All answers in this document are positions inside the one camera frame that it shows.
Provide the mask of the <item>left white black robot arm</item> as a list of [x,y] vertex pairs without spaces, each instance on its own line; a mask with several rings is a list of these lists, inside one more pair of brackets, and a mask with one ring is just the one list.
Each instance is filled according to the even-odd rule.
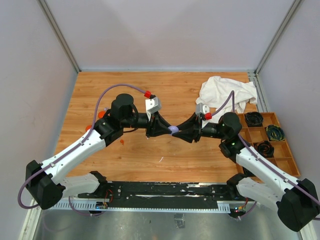
[[170,134],[170,125],[159,114],[161,102],[149,91],[144,93],[145,112],[138,112],[134,98],[119,94],[111,107],[95,114],[93,124],[85,134],[58,154],[38,163],[32,160],[26,166],[25,183],[37,206],[47,210],[61,199],[82,193],[101,198],[107,193],[103,176],[97,172],[67,177],[67,174],[96,152],[118,140],[125,128],[145,129],[146,136]]

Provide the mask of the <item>purple earbud charging case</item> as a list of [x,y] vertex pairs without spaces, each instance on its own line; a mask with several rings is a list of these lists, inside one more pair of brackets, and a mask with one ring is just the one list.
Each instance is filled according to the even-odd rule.
[[178,133],[180,130],[177,126],[171,125],[168,127],[168,129],[170,130],[170,134],[173,135],[175,133]]

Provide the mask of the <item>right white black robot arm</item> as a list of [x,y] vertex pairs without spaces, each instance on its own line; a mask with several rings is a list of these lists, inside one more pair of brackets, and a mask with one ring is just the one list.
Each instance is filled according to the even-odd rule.
[[220,139],[220,151],[236,164],[244,167],[262,183],[238,173],[230,178],[226,188],[232,200],[252,199],[276,211],[282,223],[299,232],[320,214],[320,202],[315,185],[307,178],[298,178],[281,170],[264,158],[240,135],[242,125],[234,112],[225,113],[218,123],[203,124],[208,115],[193,115],[179,126],[170,126],[173,137],[197,142],[200,137]]

